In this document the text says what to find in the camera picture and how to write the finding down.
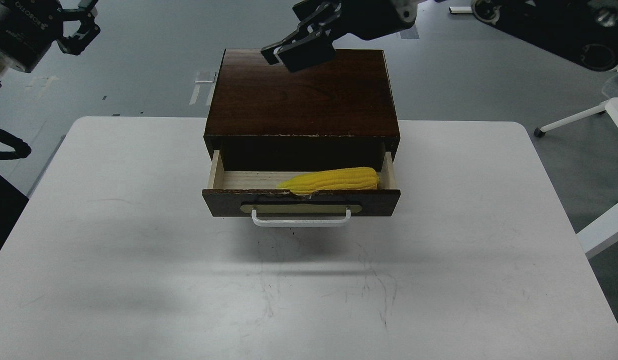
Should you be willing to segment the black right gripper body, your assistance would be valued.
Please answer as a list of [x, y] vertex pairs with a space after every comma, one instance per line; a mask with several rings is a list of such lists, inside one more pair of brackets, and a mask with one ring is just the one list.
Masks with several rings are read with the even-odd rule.
[[418, 4], [418, 0], [339, 0], [329, 37], [353, 34], [369, 41], [407, 30], [418, 16]]

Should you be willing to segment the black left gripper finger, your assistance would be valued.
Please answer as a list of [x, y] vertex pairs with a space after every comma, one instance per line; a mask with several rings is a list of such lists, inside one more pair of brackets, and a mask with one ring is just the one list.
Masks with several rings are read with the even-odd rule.
[[95, 23], [96, 13], [59, 13], [60, 22], [79, 22], [79, 28], [71, 36], [60, 36], [56, 42], [64, 54], [78, 56], [99, 35]]
[[85, 19], [95, 19], [98, 12], [95, 9], [98, 0], [80, 0], [76, 8], [59, 9], [59, 18], [62, 21], [82, 21]]

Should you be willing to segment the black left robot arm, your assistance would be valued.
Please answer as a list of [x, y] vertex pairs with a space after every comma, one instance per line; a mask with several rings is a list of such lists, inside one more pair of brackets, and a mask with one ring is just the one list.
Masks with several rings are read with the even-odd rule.
[[8, 69], [31, 73], [57, 43], [78, 56], [99, 35], [95, 0], [63, 8], [59, 0], [0, 0], [0, 87]]

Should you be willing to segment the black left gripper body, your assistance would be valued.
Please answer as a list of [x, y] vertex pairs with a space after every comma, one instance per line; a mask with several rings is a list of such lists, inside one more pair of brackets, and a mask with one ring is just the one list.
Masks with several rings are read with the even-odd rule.
[[61, 34], [58, 0], [0, 0], [0, 63], [30, 73]]

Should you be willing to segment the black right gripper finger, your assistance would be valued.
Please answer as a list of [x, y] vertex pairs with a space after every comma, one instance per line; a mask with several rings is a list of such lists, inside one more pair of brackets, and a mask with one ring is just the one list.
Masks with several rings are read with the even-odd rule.
[[304, 35], [294, 32], [282, 41], [261, 48], [260, 53], [268, 64], [284, 64], [294, 73], [333, 60], [336, 50], [324, 30], [316, 30]]
[[339, 35], [336, 19], [339, 17], [338, 0], [303, 0], [293, 5], [299, 20], [295, 35]]

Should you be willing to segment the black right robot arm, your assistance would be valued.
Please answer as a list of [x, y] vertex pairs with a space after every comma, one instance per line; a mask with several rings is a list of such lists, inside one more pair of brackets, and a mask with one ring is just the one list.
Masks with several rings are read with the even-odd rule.
[[[268, 64], [297, 72], [334, 59], [333, 43], [352, 34], [364, 41], [410, 29], [418, 0], [302, 0], [296, 30], [261, 49]], [[474, 0], [483, 24], [593, 71], [618, 64], [618, 0]]]

